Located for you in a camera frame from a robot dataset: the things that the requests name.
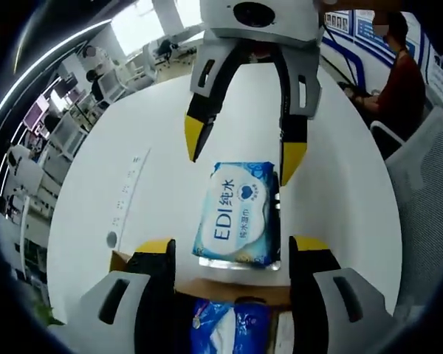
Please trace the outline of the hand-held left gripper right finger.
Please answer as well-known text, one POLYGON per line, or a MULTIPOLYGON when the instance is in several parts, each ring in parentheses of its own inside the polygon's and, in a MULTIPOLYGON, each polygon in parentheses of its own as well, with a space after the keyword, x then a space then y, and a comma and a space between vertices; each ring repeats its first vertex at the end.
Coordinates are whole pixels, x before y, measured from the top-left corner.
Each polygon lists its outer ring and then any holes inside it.
POLYGON ((294 353, 369 353, 395 325, 385 297, 314 237, 289 238, 294 353))

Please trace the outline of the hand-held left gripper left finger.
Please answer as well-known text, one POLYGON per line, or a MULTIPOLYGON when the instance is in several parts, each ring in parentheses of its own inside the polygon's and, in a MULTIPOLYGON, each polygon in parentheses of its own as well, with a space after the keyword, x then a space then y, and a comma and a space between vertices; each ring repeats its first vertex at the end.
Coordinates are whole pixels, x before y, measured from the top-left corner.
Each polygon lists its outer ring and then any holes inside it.
POLYGON ((113 251, 108 274, 69 317, 77 353, 154 353, 170 344, 176 242, 150 240, 133 254, 113 251))

